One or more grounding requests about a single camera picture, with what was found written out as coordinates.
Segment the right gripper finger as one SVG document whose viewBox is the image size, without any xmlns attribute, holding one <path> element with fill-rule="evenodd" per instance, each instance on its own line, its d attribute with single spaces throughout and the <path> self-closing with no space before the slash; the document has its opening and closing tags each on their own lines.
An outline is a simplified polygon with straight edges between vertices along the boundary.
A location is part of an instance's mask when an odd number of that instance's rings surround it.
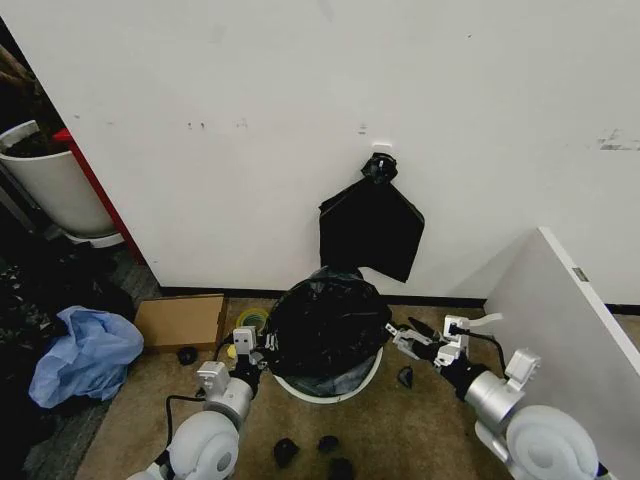
<svg viewBox="0 0 640 480">
<path fill-rule="evenodd" d="M 441 341 L 441 334 L 428 324 L 414 317 L 409 317 L 408 320 L 411 326 L 410 337 L 414 344 L 430 345 Z"/>
<path fill-rule="evenodd" d="M 431 344 L 431 340 L 407 326 L 395 326 L 391 322 L 385 325 L 385 330 L 391 336 L 392 343 L 397 349 L 413 359 L 421 359 L 421 356 L 415 351 L 418 347 L 422 349 Z"/>
</svg>

